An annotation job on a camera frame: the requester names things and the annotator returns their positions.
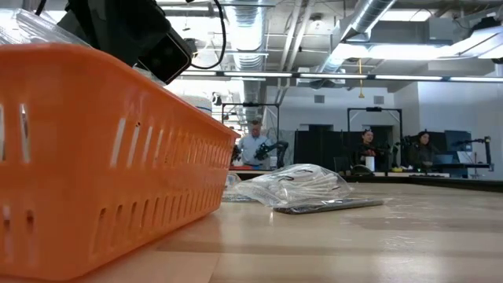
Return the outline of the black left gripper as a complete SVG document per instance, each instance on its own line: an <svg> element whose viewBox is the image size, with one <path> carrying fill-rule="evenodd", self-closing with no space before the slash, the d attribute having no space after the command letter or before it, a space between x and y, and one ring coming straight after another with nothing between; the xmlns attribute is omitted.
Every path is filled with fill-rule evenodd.
<svg viewBox="0 0 503 283"><path fill-rule="evenodd" d="M156 0L68 0L57 26L133 66L171 32Z"/></svg>

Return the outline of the orange plastic slotted basket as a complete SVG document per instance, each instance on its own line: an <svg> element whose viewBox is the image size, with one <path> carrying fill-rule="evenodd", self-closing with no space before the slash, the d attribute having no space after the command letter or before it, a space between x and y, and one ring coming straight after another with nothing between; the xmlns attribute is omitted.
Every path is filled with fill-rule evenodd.
<svg viewBox="0 0 503 283"><path fill-rule="evenodd" d="M72 280L216 211L236 138L99 50L0 46L0 276Z"/></svg>

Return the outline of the white yellow wipes canister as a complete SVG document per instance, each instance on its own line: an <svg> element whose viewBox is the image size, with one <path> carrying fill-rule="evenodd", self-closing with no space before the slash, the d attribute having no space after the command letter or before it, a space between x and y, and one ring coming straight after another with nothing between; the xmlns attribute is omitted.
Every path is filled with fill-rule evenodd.
<svg viewBox="0 0 503 283"><path fill-rule="evenodd" d="M208 116L212 115L212 102L209 98L192 94L179 94L178 96Z"/></svg>

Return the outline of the person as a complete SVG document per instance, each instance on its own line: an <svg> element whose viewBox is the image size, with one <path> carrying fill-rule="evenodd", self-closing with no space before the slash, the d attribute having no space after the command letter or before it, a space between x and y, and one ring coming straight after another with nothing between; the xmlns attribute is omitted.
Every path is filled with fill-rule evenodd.
<svg viewBox="0 0 503 283"><path fill-rule="evenodd" d="M373 144L374 134L370 129L362 132L362 142L357 147L356 164L366 165L366 158L374 159L374 169L382 171L385 164L385 151Z"/></svg>
<svg viewBox="0 0 503 283"><path fill-rule="evenodd" d="M437 154L439 150L431 143L430 134L424 130L417 135L417 140L411 143L407 161L417 170L427 170L433 166Z"/></svg>
<svg viewBox="0 0 503 283"><path fill-rule="evenodd" d="M252 120L251 130L245 135L238 144L238 149L241 151L241 159L244 165L259 167L264 164L263 160L255 157L256 151L260 145L272 145L272 141L265 135L261 134L262 124L258 120Z"/></svg>

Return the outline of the blue white toothbrush clear bag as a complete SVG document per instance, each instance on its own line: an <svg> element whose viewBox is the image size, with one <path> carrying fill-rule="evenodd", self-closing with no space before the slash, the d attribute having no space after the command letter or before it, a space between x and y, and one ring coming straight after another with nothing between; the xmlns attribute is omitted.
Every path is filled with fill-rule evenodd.
<svg viewBox="0 0 503 283"><path fill-rule="evenodd" d="M226 176L225 190L232 189L236 184L241 182L241 178L238 174L230 172Z"/></svg>

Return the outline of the black comb clear bag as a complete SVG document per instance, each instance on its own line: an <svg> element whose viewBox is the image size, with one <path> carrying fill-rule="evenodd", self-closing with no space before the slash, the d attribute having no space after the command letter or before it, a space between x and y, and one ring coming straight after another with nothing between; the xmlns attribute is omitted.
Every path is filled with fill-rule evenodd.
<svg viewBox="0 0 503 283"><path fill-rule="evenodd" d="M255 202L255 199L241 195L239 193L224 192L222 195L223 202Z"/></svg>
<svg viewBox="0 0 503 283"><path fill-rule="evenodd" d="M327 200L318 204L300 204L290 208L274 208L275 212L287 215L313 214L327 211L339 211L352 208L366 208L384 205L385 200L373 198L345 198Z"/></svg>

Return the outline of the black partition screen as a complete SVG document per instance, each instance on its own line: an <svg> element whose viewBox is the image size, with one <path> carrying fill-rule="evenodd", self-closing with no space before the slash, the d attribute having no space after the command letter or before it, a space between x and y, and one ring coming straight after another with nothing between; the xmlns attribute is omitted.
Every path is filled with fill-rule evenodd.
<svg viewBox="0 0 503 283"><path fill-rule="evenodd" d="M346 130L326 130L318 127L316 130L298 130L294 138L294 157L296 164L316 164L335 172L350 171L356 166L356 152L362 142L362 132L370 129L373 134L373 144L385 151L385 164L382 171L389 171L398 165L400 153L392 148L397 143L393 137L392 126L370 126L362 130L350 132L351 141L347 141Z"/></svg>

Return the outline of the black background rig frame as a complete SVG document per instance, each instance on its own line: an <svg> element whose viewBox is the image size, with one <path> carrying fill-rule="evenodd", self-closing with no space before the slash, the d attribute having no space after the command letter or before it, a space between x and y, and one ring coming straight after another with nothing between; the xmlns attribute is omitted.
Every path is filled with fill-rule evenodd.
<svg viewBox="0 0 503 283"><path fill-rule="evenodd" d="M399 128L399 136L396 144L393 144L392 148L397 148L397 153L402 151L401 141L403 138L403 122L402 122L402 110L400 108L381 108L378 106L375 107L366 107L366 108L348 108L347 109L347 141L351 141L351 122L357 116L351 115L351 111L356 111L357 113L364 112L387 112L390 116L392 116L395 120L398 121Z"/></svg>
<svg viewBox="0 0 503 283"><path fill-rule="evenodd" d="M260 145L256 151L255 157L263 160L264 164L259 167L249 166L252 169L270 169L281 167L284 165L284 154L288 148L288 144L279 140L279 105L271 103L237 103L237 102L224 102L221 105L219 113L219 121L224 125L237 132L240 137L236 141L233 153L232 163L243 161L241 159L241 151L238 149L239 141L247 134L249 134L252 122L244 123L240 121L240 111L242 107L258 107L259 115L256 119L262 124L261 134L267 136L272 145Z"/></svg>

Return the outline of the black aluminium table frame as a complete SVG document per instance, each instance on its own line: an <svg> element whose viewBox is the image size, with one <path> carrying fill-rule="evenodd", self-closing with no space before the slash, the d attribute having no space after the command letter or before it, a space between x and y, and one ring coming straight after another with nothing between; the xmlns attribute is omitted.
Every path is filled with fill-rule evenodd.
<svg viewBox="0 0 503 283"><path fill-rule="evenodd" d="M343 176L347 183L391 183L408 184L418 186L446 187L451 189L466 189L472 191L483 191L493 193L503 193L503 181L472 180L465 178L444 178L444 177L393 177L393 176Z"/></svg>

